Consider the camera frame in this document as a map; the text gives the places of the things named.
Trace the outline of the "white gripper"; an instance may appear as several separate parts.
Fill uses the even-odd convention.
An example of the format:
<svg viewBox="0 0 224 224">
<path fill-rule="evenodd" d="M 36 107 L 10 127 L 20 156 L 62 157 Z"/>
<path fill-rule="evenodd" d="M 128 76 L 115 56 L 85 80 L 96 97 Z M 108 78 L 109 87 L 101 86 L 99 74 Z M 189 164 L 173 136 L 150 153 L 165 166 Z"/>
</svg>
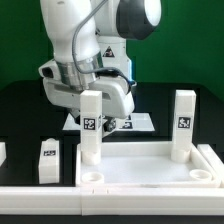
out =
<svg viewBox="0 0 224 224">
<path fill-rule="evenodd" d="M 44 78 L 43 85 L 47 98 L 53 105 L 69 109 L 80 108 L 79 91 L 51 78 Z M 108 116 L 103 124 L 105 132 L 112 132 L 116 128 L 115 118 L 125 119 L 134 110 L 132 94 L 127 93 L 119 83 L 112 79 L 100 78 L 92 82 L 89 89 L 101 91 L 103 94 L 102 113 Z"/>
</svg>

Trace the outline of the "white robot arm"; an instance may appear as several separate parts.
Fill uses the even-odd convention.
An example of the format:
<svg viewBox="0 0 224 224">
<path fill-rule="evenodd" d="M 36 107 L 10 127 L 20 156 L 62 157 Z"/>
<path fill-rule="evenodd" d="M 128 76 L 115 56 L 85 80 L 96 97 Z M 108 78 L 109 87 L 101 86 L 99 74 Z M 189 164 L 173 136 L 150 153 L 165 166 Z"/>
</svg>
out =
<svg viewBox="0 0 224 224">
<path fill-rule="evenodd" d="M 132 82 L 103 63 L 101 37 L 144 40 L 161 19 L 161 0 L 40 0 L 53 59 L 39 68 L 48 100 L 81 121 L 80 95 L 102 93 L 103 131 L 134 110 Z"/>
</svg>

